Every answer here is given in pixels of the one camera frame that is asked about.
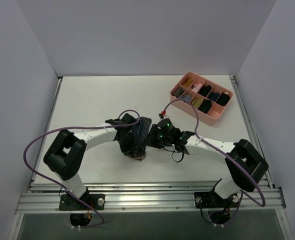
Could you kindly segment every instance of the pink plastic tray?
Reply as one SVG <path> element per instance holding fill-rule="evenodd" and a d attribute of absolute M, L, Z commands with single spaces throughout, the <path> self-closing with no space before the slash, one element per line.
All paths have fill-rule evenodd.
<path fill-rule="evenodd" d="M 185 86 L 183 86 L 183 84 L 186 82 L 186 80 L 188 78 L 193 78 L 193 82 L 188 87 L 185 87 Z M 192 91 L 192 88 L 195 83 L 202 84 L 202 86 L 210 85 L 212 87 L 212 89 L 207 94 L 207 96 L 202 96 L 202 95 Z M 190 103 L 192 103 L 192 101 L 194 99 L 202 99 L 202 100 L 207 99 L 208 100 L 208 97 L 211 92 L 219 93 L 220 95 L 222 93 L 226 93 L 226 92 L 228 93 L 230 100 L 227 102 L 227 104 L 225 106 L 221 106 L 221 105 L 217 104 L 216 102 L 211 101 L 211 109 L 208 111 L 207 114 L 196 109 L 196 112 L 198 114 L 198 119 L 201 120 L 202 122 L 206 123 L 207 125 L 211 125 L 211 126 L 214 125 L 217 122 L 217 120 L 222 116 L 224 110 L 231 102 L 231 98 L 233 96 L 233 93 L 230 90 L 228 90 L 228 89 L 226 89 L 226 88 L 224 88 L 224 87 L 222 87 L 210 80 L 207 80 L 204 77 L 201 77 L 193 72 L 188 72 L 187 74 L 185 74 L 184 77 L 182 77 L 182 79 L 178 82 L 178 84 L 171 90 L 171 92 L 170 92 L 170 100 L 171 101 L 177 99 L 177 97 L 173 95 L 173 93 L 175 92 L 175 90 L 177 90 L 177 88 L 182 88 L 184 90 L 183 95 L 188 94 L 192 97 Z M 187 103 L 185 103 L 183 101 L 176 101 L 173 103 L 173 105 L 176 106 L 177 108 L 183 110 L 187 114 L 190 114 L 191 116 L 196 117 L 194 110 Z"/>

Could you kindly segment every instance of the black mounting bracket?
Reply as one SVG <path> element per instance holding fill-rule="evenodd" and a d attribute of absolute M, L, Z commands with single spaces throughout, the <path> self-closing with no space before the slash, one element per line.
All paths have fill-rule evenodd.
<path fill-rule="evenodd" d="M 194 203 L 197 209 L 224 209 L 226 206 L 236 208 L 238 206 L 238 202 L 232 201 L 233 196 L 237 197 L 238 195 L 235 193 L 227 199 L 222 199 L 214 195 L 212 191 L 195 192 Z"/>
<path fill-rule="evenodd" d="M 103 210 L 106 196 L 101 193 L 89 193 L 86 203 L 95 210 Z M 88 207 L 71 197 L 69 194 L 62 194 L 58 209 L 60 211 L 80 211 L 88 210 Z"/>
<path fill-rule="evenodd" d="M 267 161 L 260 155 L 254 146 L 245 139 L 234 143 L 235 147 L 227 154 L 233 158 L 258 184 L 269 169 Z M 234 183 L 242 190 L 253 192 L 255 187 L 249 178 L 236 167 L 229 159 L 225 158 L 226 165 Z"/>
<path fill-rule="evenodd" d="M 69 130 L 60 131 L 44 155 L 44 163 L 63 181 L 78 173 L 87 144 Z"/>

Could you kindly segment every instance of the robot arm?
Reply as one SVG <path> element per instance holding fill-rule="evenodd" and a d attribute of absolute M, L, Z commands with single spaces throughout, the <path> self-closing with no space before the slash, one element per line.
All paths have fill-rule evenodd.
<path fill-rule="evenodd" d="M 118 127 L 118 125 L 135 121 L 131 115 L 125 114 L 122 119 L 106 121 L 106 123 L 114 125 L 113 128 L 84 130 L 77 133 L 63 130 L 55 138 L 43 161 L 58 175 L 69 191 L 78 198 L 85 198 L 89 193 L 78 174 L 85 151 L 105 142 L 118 141 L 121 151 L 126 156 L 135 157 L 137 146 L 131 135 L 131 127 Z M 259 183 L 269 168 L 265 159 L 247 140 L 241 139 L 238 143 L 208 138 L 203 140 L 232 157 L 253 177 L 256 183 Z M 144 144 L 158 149 L 173 147 L 179 153 L 200 155 L 226 163 L 230 175 L 221 179 L 214 186 L 210 194 L 210 202 L 225 201 L 240 190 L 253 192 L 255 189 L 244 173 L 231 164 L 225 156 L 205 144 L 204 141 L 200 141 L 194 132 L 181 132 L 173 126 L 169 118 L 162 119 L 158 124 L 152 125 Z"/>
<path fill-rule="evenodd" d="M 188 155 L 200 155 L 213 160 L 226 163 L 230 175 L 220 180 L 213 191 L 212 201 L 225 200 L 240 190 L 253 192 L 255 187 L 245 174 L 231 163 L 225 156 L 210 147 L 205 142 L 233 158 L 256 183 L 259 183 L 269 165 L 257 152 L 252 144 L 241 139 L 239 142 L 223 142 L 208 138 L 199 140 L 194 132 L 183 131 L 174 127 L 169 118 L 162 119 L 158 124 L 153 124 L 150 134 L 146 139 L 146 145 L 158 149 L 173 147 L 177 152 Z"/>

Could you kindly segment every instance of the screw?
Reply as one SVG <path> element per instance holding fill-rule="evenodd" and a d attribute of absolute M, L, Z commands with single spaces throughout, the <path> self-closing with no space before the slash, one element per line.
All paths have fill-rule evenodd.
<path fill-rule="evenodd" d="M 201 201 L 202 201 L 202 197 L 197 196 L 197 197 L 195 198 L 195 202 L 196 202 L 197 204 L 199 204 Z"/>
<path fill-rule="evenodd" d="M 233 203 L 237 203 L 238 201 L 239 201 L 239 198 L 237 197 L 237 196 L 233 196 L 232 197 L 232 201 L 233 201 Z"/>
<path fill-rule="evenodd" d="M 104 199 L 103 198 L 99 198 L 98 200 L 97 200 L 97 205 L 99 205 L 99 206 L 103 206 L 103 204 L 104 204 Z"/>

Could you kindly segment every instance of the white wall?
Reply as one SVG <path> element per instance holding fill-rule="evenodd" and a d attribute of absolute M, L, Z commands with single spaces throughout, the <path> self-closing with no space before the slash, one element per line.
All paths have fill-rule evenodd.
<path fill-rule="evenodd" d="M 238 75 L 295 238 L 295 0 L 278 0 Z"/>
<path fill-rule="evenodd" d="M 57 77 L 14 0 L 0 1 L 0 240 L 7 237 L 31 172 L 27 143 L 44 132 Z M 29 154 L 34 165 L 40 146 Z"/>
<path fill-rule="evenodd" d="M 59 76 L 237 74 L 276 0 L 17 0 Z"/>

